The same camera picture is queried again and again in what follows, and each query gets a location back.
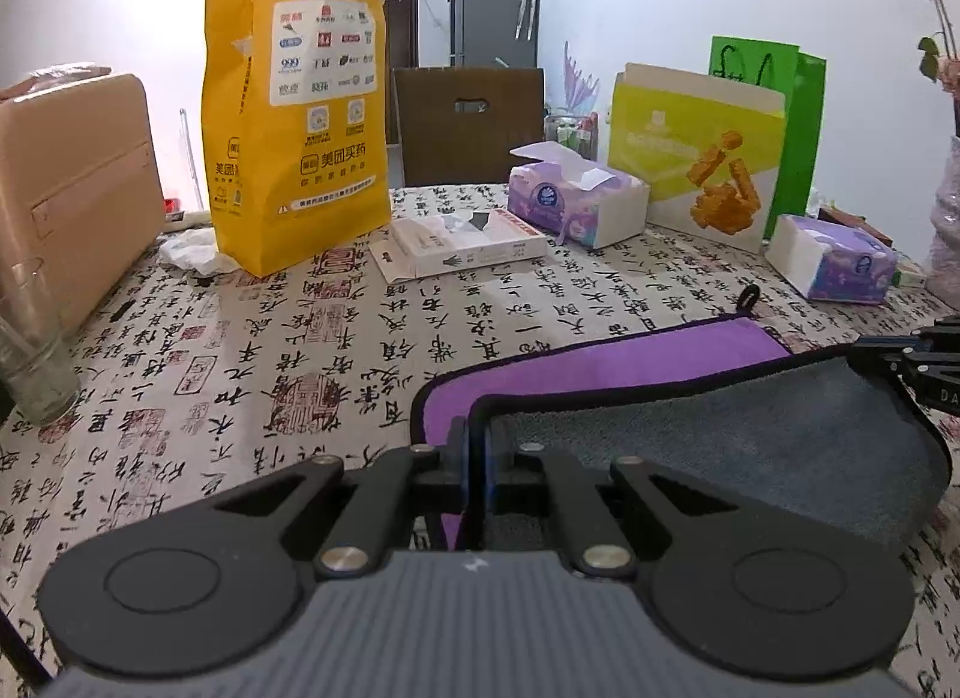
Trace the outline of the grey and purple microfibre towel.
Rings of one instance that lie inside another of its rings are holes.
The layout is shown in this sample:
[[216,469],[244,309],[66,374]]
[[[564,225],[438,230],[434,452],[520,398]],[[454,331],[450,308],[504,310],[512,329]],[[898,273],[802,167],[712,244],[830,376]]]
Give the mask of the grey and purple microfibre towel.
[[789,352],[732,314],[446,373],[413,399],[415,444],[524,441],[587,467],[636,454],[901,549],[950,487],[949,446],[882,355],[896,338]]

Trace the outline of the pink textured vase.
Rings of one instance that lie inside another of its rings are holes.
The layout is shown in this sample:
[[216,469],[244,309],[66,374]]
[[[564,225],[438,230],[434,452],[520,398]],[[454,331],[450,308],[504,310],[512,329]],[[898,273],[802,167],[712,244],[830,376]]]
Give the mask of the pink textured vase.
[[960,139],[950,139],[944,178],[931,209],[934,236],[926,264],[926,288],[944,303],[960,306]]

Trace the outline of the purple tissue pack right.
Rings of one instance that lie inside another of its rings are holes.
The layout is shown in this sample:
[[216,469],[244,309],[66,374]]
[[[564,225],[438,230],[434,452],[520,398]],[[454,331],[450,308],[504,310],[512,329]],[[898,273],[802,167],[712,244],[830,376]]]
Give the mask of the purple tissue pack right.
[[861,228],[782,215],[765,257],[807,301],[880,305],[895,277],[896,253]]

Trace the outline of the clear drinking glass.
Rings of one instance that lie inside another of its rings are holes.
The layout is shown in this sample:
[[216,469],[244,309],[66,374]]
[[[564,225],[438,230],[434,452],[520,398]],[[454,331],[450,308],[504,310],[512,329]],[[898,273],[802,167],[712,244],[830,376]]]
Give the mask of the clear drinking glass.
[[63,417],[80,391],[39,257],[2,269],[2,383],[36,427]]

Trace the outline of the yellow-green snack gift bag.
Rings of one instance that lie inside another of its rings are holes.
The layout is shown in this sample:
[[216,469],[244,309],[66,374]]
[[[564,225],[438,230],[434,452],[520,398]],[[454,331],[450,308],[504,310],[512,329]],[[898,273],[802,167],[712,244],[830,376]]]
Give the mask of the yellow-green snack gift bag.
[[784,134],[776,90],[628,64],[613,87],[608,165],[647,182],[654,225],[756,253]]

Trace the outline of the green paper bag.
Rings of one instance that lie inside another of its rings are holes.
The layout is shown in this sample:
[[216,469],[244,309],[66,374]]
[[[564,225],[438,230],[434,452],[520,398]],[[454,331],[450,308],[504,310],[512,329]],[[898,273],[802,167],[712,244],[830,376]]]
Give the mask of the green paper bag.
[[804,215],[814,182],[827,61],[799,46],[739,37],[714,37],[709,74],[784,95],[784,143],[778,182],[766,223],[770,238],[780,215]]

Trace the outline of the crumpled white tissue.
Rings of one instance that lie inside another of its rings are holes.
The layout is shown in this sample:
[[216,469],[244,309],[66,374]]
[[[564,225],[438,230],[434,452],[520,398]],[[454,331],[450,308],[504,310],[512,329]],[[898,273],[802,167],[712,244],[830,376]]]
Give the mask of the crumpled white tissue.
[[161,244],[158,257],[166,266],[178,267],[199,277],[231,274],[239,264],[220,251],[212,227],[190,228],[172,235]]

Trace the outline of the purple tissue pack open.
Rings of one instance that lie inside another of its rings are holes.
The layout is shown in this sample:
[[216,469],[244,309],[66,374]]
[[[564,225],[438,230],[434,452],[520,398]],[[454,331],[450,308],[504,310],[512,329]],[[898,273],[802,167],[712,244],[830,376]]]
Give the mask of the purple tissue pack open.
[[651,189],[553,140],[511,150],[523,163],[508,179],[508,210],[558,243],[604,249],[641,235]]

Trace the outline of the beige suitcase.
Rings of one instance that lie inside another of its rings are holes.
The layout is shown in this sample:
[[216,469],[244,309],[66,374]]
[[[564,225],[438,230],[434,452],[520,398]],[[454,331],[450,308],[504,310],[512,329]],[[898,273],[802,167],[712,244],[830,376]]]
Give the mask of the beige suitcase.
[[132,74],[2,103],[2,262],[39,259],[65,331],[163,230],[146,93]]

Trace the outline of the white flat cardboard box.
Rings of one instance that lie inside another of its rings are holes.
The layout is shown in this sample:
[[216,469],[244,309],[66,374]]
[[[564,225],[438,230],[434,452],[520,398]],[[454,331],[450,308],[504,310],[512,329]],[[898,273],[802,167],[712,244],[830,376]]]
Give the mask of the white flat cardboard box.
[[501,207],[401,218],[370,244],[389,285],[537,259],[548,249],[544,233]]

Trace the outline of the yellow paper delivery bag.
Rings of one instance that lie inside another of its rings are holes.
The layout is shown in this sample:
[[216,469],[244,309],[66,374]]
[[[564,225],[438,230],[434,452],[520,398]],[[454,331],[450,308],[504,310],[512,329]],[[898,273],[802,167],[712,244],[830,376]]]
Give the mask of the yellow paper delivery bag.
[[205,0],[218,248],[263,277],[391,218],[384,0]]

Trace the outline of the brown wooden chair back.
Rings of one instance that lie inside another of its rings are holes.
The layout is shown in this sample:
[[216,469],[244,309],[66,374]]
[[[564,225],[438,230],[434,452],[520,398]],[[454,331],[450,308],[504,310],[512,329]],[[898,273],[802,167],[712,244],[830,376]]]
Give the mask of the brown wooden chair back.
[[539,69],[397,69],[394,92],[409,188],[505,184],[524,161],[512,150],[544,135]]

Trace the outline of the grey refrigerator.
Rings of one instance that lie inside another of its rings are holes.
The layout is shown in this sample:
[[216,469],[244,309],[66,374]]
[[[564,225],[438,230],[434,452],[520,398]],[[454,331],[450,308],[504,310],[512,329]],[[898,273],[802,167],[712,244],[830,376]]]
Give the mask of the grey refrigerator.
[[454,67],[535,69],[539,0],[449,0]]

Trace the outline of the dark brown door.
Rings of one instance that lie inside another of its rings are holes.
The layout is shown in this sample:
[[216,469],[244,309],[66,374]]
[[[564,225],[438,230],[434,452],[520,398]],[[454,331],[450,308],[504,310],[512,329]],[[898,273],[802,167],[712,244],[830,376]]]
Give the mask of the dark brown door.
[[398,144],[395,69],[418,65],[418,0],[384,0],[386,19],[386,127],[387,143]]

